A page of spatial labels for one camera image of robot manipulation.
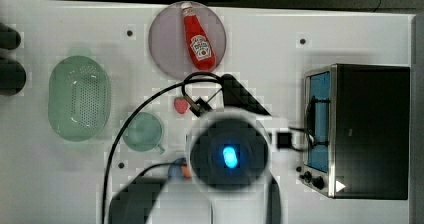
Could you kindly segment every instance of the ketchup bottle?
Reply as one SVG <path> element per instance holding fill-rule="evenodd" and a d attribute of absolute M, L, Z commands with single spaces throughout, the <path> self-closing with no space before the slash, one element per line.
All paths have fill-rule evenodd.
<path fill-rule="evenodd" d="M 212 46 L 197 19 L 190 2 L 181 4 L 183 9 L 185 37 L 188 52 L 194 66 L 199 70 L 210 70 L 215 66 L 216 58 Z"/>

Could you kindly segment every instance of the mug handle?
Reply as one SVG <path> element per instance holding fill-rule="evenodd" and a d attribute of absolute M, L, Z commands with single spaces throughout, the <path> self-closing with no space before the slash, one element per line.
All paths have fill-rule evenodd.
<path fill-rule="evenodd" d="M 159 144 L 157 147 L 159 148 L 160 154 L 163 154 L 165 152 L 165 149 L 162 147 L 161 144 Z"/>

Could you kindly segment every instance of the green colander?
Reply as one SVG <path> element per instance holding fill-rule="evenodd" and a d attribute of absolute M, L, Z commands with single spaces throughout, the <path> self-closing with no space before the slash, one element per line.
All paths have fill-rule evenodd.
<path fill-rule="evenodd" d="M 110 99 L 109 78 L 99 64 L 83 56 L 66 58 L 50 76 L 50 125 L 65 140 L 88 140 L 105 126 Z"/>

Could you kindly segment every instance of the ketchup label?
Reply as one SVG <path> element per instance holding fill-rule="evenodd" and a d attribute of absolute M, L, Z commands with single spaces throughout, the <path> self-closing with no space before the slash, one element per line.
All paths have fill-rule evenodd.
<path fill-rule="evenodd" d="M 211 57 L 211 47 L 204 36 L 196 35 L 192 37 L 190 47 L 199 61 Z"/>

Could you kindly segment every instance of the microwave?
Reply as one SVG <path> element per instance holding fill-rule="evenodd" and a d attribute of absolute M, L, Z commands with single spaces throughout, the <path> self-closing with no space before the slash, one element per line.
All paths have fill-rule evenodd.
<path fill-rule="evenodd" d="M 301 181 L 330 198 L 408 198 L 410 68 L 307 72 Z"/>

